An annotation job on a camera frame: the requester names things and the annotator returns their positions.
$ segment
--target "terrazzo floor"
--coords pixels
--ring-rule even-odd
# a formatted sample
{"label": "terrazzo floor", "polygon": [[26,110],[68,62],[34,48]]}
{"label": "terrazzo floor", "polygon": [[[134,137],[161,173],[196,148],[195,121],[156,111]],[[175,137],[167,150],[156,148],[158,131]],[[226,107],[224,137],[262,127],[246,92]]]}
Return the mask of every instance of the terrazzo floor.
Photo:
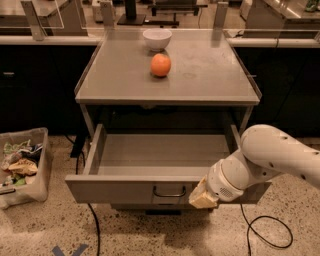
{"label": "terrazzo floor", "polygon": [[[320,149],[318,138],[301,140]],[[49,141],[54,158],[48,199],[0,210],[0,255],[97,255],[93,214],[87,204],[75,202],[64,182],[76,170],[76,159],[69,157],[72,144],[64,136],[49,136]],[[252,255],[319,255],[319,196],[317,189],[284,174],[273,179],[258,203],[244,204],[249,221],[271,215],[293,234],[291,247],[278,250],[250,232]],[[247,224],[237,203],[181,215],[118,211],[107,204],[92,208],[101,232],[99,255],[248,255]],[[273,220],[261,219],[254,228],[274,243],[285,245],[290,240],[285,228]]]}

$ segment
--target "white bowl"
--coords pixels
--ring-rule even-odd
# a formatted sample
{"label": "white bowl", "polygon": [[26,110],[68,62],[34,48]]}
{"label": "white bowl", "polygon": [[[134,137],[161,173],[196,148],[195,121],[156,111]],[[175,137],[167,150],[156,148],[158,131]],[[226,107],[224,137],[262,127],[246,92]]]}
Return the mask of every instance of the white bowl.
{"label": "white bowl", "polygon": [[150,28],[143,32],[143,37],[151,51],[162,51],[170,42],[172,32],[164,28]]}

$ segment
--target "orange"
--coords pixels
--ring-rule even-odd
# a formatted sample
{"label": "orange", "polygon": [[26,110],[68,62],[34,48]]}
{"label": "orange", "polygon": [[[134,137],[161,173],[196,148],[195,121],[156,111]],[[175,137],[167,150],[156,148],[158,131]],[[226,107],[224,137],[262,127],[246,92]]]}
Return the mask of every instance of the orange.
{"label": "orange", "polygon": [[171,68],[171,60],[169,56],[157,53],[151,60],[151,73],[155,76],[166,76]]}

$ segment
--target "gray cabinet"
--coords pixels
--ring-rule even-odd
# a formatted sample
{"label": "gray cabinet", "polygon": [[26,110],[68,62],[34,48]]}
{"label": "gray cabinet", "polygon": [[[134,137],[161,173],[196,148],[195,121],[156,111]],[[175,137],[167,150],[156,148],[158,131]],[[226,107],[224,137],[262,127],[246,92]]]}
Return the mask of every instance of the gray cabinet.
{"label": "gray cabinet", "polygon": [[[150,74],[155,52],[142,32],[108,31],[80,82],[76,101],[93,140],[84,172],[66,182],[78,203],[193,208],[190,193],[230,154],[259,97],[219,31],[172,30],[164,78]],[[233,109],[245,113],[238,129]]]}

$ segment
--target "open drawer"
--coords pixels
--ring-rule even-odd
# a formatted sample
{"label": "open drawer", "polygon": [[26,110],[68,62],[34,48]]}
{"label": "open drawer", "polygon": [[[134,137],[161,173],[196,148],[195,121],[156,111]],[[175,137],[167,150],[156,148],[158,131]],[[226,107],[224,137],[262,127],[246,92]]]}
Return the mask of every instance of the open drawer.
{"label": "open drawer", "polygon": [[98,124],[83,174],[66,183],[78,203],[185,209],[209,168],[228,155],[224,135],[107,134]]}

